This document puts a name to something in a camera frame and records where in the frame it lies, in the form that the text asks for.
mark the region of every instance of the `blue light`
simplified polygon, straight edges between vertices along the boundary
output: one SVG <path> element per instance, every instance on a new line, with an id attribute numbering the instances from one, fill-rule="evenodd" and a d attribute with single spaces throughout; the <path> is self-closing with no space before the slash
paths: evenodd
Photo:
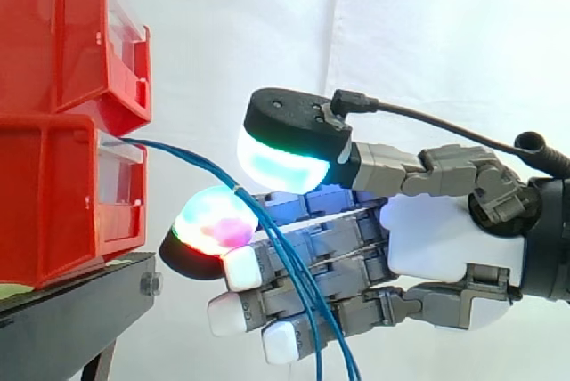
<path id="1" fill-rule="evenodd" d="M 259 184 L 277 191 L 305 194 L 314 190 L 329 171 L 329 162 L 271 148 L 241 129 L 238 159 Z"/>
<path id="2" fill-rule="evenodd" d="M 256 227 L 256 215 L 225 185 L 194 194 L 175 219 L 179 240 L 205 255 L 247 245 Z"/>

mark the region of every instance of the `red plastic drawer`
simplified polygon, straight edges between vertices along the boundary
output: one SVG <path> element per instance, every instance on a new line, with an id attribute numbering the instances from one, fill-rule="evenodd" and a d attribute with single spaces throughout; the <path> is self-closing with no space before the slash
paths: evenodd
<path id="1" fill-rule="evenodd" d="M 0 0 L 0 112 L 86 114 L 116 136 L 148 124 L 150 33 L 124 7 Z"/>
<path id="2" fill-rule="evenodd" d="M 144 149 L 85 116 L 0 116 L 0 160 L 0 283 L 41 288 L 144 244 Z"/>

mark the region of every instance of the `robot finger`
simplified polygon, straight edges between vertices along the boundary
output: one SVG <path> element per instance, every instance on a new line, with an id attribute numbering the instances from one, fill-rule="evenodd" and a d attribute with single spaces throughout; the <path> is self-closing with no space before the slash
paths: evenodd
<path id="1" fill-rule="evenodd" d="M 392 280 L 387 261 L 374 247 L 325 261 L 312 267 L 313 278 L 331 304 L 359 296 L 364 290 Z M 289 277 L 275 278 L 262 287 L 228 291 L 208 304 L 210 327 L 216 336 L 236 335 L 263 327 L 267 322 L 304 310 Z"/>
<path id="2" fill-rule="evenodd" d="M 256 200 L 278 226 L 362 208 L 380 208 L 387 202 L 372 193 L 346 190 L 337 185 L 321 185 L 304 195 L 275 191 L 258 195 Z"/>
<path id="3" fill-rule="evenodd" d="M 387 233 L 374 208 L 319 223 L 285 235 L 310 268 L 369 249 L 386 259 Z M 268 239 L 232 250 L 224 256 L 228 288 L 241 292 L 260 288 L 286 276 L 285 267 Z"/>

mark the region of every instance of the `white fabric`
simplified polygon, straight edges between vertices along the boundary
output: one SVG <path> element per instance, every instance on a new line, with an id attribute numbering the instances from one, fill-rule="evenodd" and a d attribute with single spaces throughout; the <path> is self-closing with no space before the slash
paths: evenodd
<path id="1" fill-rule="evenodd" d="M 241 172 L 235 139 L 249 95 L 266 85 L 362 90 L 505 142 L 535 129 L 570 153 L 566 0 L 128 1 L 153 38 L 154 119 L 138 136 L 212 158 L 251 191 L 260 188 Z M 462 142 L 389 115 L 355 118 L 354 125 L 356 140 L 401 150 Z M 146 248 L 156 250 L 186 199 L 215 183 L 153 151 Z M 222 281 L 199 283 L 159 268 L 163 294 L 119 339 L 111 379 L 314 379 L 313 359 L 290 372 L 266 365 L 258 333 L 211 335 L 206 305 L 225 291 Z M 492 327 L 467 335 L 408 321 L 349 344 L 364 379 L 561 381 L 568 331 L 566 304 L 526 298 Z M 346 379 L 336 345 L 323 357 L 327 381 Z"/>

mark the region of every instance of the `black wire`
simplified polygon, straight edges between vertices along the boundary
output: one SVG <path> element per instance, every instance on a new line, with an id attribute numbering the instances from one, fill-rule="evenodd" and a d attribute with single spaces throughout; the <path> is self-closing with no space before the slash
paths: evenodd
<path id="1" fill-rule="evenodd" d="M 437 117 L 430 116 L 429 114 L 424 114 L 423 112 L 416 111 L 414 109 L 409 109 L 405 107 L 400 107 L 398 105 L 392 105 L 385 102 L 375 101 L 374 108 L 378 111 L 390 112 L 392 114 L 397 114 L 399 116 L 404 116 L 408 118 L 413 118 L 414 120 L 421 121 L 423 123 L 428 123 L 429 125 L 439 127 L 453 134 L 457 134 L 464 138 L 467 138 L 473 142 L 480 143 L 486 147 L 492 148 L 497 151 L 505 152 L 507 154 L 512 154 L 513 156 L 524 157 L 528 155 L 533 155 L 533 151 L 525 150 L 523 148 L 516 148 L 505 143 L 494 141 L 490 138 L 482 136 L 481 134 L 476 134 L 468 129 L 461 126 L 456 126 L 453 123 L 442 120 Z"/>

